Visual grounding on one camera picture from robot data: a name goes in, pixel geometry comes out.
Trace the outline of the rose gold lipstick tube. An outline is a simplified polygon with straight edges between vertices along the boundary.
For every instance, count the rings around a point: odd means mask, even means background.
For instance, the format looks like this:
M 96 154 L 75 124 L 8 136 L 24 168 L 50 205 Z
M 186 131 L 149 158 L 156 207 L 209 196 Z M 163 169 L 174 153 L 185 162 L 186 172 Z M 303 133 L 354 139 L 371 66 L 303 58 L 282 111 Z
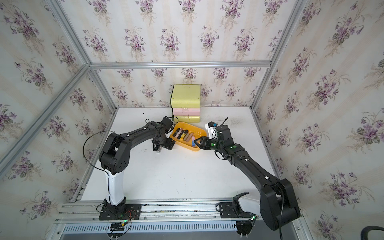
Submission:
M 191 144 L 192 144 L 192 136 L 194 136 L 194 135 L 193 135 L 193 134 L 190 135 L 190 137 L 189 137 L 187 143 L 191 143 Z

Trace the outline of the yellow storage tray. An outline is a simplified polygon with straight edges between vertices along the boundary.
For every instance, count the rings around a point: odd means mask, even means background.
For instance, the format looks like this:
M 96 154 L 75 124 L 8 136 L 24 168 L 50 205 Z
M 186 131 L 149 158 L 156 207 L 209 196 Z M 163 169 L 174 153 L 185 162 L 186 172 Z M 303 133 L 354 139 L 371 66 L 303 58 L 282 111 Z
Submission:
M 190 125 L 188 123 L 179 122 L 175 125 L 170 137 L 176 141 L 176 144 L 197 152 L 199 147 L 194 143 L 200 137 L 207 137 L 206 130 Z

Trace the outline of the slim black lipstick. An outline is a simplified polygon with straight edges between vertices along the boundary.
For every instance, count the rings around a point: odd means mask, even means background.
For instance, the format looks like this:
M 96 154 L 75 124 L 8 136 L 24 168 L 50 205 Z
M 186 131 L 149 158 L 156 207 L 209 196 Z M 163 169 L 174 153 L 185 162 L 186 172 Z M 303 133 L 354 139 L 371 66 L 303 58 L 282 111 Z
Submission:
M 179 140 L 179 139 L 183 138 L 187 132 L 188 132 L 188 130 L 182 130 L 180 132 L 180 134 L 177 136 L 177 139 Z

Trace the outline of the black lipstick tube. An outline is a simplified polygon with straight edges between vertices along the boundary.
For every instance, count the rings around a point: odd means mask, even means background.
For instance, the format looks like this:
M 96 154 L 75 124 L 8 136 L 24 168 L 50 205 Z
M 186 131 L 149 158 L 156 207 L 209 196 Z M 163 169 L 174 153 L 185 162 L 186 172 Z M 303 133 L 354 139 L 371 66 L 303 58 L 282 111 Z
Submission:
M 177 129 L 174 131 L 174 133 L 172 134 L 172 136 L 175 137 L 175 136 L 178 134 L 179 131 L 180 131 L 180 128 L 177 128 Z

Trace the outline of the black gold square lipstick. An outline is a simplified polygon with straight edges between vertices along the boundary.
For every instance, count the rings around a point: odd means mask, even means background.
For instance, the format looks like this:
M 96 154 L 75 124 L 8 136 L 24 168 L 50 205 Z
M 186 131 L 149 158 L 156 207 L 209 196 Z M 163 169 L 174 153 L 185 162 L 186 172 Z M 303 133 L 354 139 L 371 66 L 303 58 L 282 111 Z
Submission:
M 185 130 L 183 135 L 182 135 L 183 140 L 185 140 L 187 138 L 188 134 L 189 134 L 189 131 Z

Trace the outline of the blue lipstick tube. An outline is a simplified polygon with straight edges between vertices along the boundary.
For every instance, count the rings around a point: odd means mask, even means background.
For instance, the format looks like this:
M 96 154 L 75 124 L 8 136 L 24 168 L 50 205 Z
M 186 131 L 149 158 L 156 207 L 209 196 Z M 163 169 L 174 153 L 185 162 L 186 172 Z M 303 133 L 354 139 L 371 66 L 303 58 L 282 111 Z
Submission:
M 192 136 L 192 147 L 195 148 L 196 147 L 196 143 L 195 143 L 195 137 Z

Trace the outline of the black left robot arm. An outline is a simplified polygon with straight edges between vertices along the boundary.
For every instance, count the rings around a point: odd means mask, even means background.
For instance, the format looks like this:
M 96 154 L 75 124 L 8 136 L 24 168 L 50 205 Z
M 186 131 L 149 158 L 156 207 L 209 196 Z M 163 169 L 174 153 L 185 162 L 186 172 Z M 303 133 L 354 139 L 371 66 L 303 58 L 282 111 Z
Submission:
M 173 130 L 174 126 L 171 119 L 164 117 L 161 122 L 150 121 L 144 127 L 134 131 L 124 134 L 113 132 L 107 137 L 99 155 L 99 161 L 107 181 L 104 206 L 114 215 L 126 212 L 123 172 L 129 165 L 132 149 L 151 140 L 154 152 L 159 152 L 162 148 L 172 150 L 176 141 L 167 137 L 167 134 Z

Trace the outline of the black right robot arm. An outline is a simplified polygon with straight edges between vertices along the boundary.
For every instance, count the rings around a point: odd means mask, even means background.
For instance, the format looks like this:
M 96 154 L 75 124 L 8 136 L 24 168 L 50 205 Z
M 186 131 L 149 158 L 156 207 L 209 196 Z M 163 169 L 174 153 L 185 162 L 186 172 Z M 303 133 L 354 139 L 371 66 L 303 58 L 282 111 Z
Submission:
M 200 137 L 194 143 L 201 150 L 214 151 L 238 168 L 255 185 L 260 193 L 258 207 L 243 207 L 245 195 L 239 197 L 238 205 L 243 212 L 262 217 L 273 231 L 301 216 L 293 185 L 287 179 L 278 179 L 251 158 L 246 149 L 234 142 L 227 125 L 215 128 L 216 137 Z

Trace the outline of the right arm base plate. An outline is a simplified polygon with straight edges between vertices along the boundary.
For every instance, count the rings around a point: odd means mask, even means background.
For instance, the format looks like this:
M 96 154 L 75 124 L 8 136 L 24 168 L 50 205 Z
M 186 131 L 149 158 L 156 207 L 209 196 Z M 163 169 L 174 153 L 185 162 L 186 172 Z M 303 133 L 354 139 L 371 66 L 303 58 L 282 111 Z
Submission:
M 220 213 L 221 219 L 255 220 L 261 216 L 260 201 L 248 192 L 234 196 L 231 202 L 217 203 L 215 209 Z

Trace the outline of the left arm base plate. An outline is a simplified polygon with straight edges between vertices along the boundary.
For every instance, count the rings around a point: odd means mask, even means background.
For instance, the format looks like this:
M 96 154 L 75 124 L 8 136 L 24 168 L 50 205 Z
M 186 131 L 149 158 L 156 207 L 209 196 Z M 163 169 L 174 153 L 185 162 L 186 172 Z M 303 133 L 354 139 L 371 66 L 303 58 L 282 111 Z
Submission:
M 123 200 L 117 206 L 113 206 L 107 200 L 104 200 L 99 221 L 138 220 L 142 206 L 142 204 L 126 204 L 126 200 Z

